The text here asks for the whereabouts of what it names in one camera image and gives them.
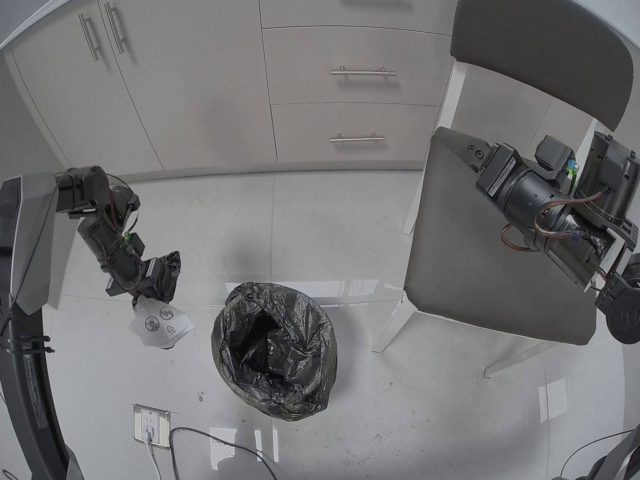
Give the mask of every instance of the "silver bar handle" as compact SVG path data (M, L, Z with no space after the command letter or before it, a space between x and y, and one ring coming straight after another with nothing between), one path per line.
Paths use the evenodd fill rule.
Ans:
M352 70L345 69L344 66L340 66L340 69L334 69L331 71L332 75L365 75L365 76L396 76L395 71L387 71L384 66L380 66L380 71L368 71L368 70Z
M343 137L341 133L338 133L336 137L329 139L329 142L359 142L384 139L384 137L378 137L375 133L372 133L370 137Z
M113 34L113 38L116 39L116 46L118 47L119 53L124 53L124 48L122 43L124 43L124 37L120 37L120 32L118 30L118 25L116 24L116 18L113 16L113 12L117 11L117 7L111 7L111 4L107 2L104 5L105 11L107 11L107 18L109 19L109 25L111 26L111 32Z
M83 13L80 13L78 17L80 18L82 31L84 32L84 38L86 39L86 43L89 45L89 50L91 50L91 57L93 57L93 62L98 62L98 51L100 50L100 44L98 44L98 46L95 46L93 44L91 32L89 32L89 22L91 21L91 18L89 18L89 16L85 18Z

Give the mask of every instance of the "robotic arm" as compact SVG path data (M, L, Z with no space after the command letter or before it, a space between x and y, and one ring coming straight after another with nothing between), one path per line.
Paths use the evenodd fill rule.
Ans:
M595 132L577 181L575 154L551 136L540 142L536 162L508 144L491 146L447 128L434 137L478 174L476 188L509 221L502 229L505 245L542 252L583 291L601 276L605 284L595 304L609 331L622 343L640 341L640 254L632 255L638 226L627 219L640 173L635 152ZM507 240L510 227L526 246Z
M42 306L49 295L54 214L82 219L78 233L111 276L108 295L170 302L180 253L142 260L144 243L129 233L132 227L124 231L139 206L128 186L110 188L100 167L23 175L0 188L0 381L35 480L83 478L60 432L45 359L53 352Z

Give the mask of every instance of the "outlet cover plate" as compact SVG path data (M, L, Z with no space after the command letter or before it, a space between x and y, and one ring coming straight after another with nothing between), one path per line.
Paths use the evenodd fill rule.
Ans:
M133 439L139 443L144 443L142 437L142 411L149 411L158 415L158 442L154 438L153 446L160 448L169 448L169 431L171 430L171 413L162 409L147 407L146 405L133 405Z

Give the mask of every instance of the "gray chair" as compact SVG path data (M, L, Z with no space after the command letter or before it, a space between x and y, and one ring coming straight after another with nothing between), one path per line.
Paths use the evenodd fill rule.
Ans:
M618 126L633 83L624 43L571 0L458 0L451 54L455 62L438 123L444 126L451 126L466 64L519 80L594 117L589 142L597 121L612 131ZM542 340L488 368L487 376L555 343L584 345L593 336L593 292L581 293L543 254L505 247L500 231L506 220L475 182L436 132L415 216L404 230L410 232L415 219L404 295L374 351L382 352L416 310Z

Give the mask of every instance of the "white power cord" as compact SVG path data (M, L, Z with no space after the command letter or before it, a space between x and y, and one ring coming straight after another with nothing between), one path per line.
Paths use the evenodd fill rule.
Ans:
M154 464L154 468L156 468L156 474L158 475L158 480L162 480L162 475L160 475L160 468L158 468L158 463L156 462L156 456L154 455L154 451L151 448L151 439L154 436L154 430L152 427L147 427L144 432L147 437L145 438L145 444L147 445L147 451L149 452L149 457L151 457L151 462Z

